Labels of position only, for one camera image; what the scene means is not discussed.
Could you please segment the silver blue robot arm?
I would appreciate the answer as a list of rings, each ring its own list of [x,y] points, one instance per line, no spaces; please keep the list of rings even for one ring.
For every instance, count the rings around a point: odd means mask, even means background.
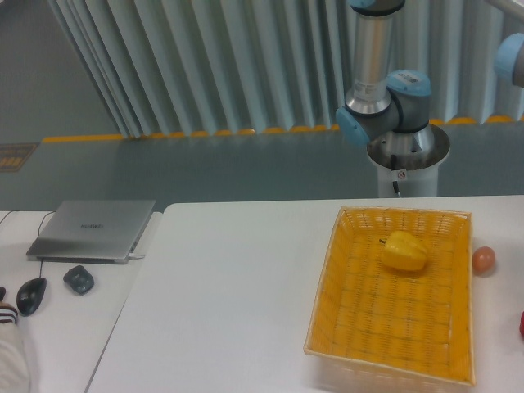
[[[352,83],[337,122],[358,144],[424,120],[523,116],[520,1],[352,1]]]

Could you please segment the person forearm striped sleeve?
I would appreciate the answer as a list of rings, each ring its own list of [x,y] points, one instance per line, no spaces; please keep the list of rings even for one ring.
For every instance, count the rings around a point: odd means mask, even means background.
[[[17,326],[18,311],[4,301],[1,287],[1,392],[30,392],[31,376]]]

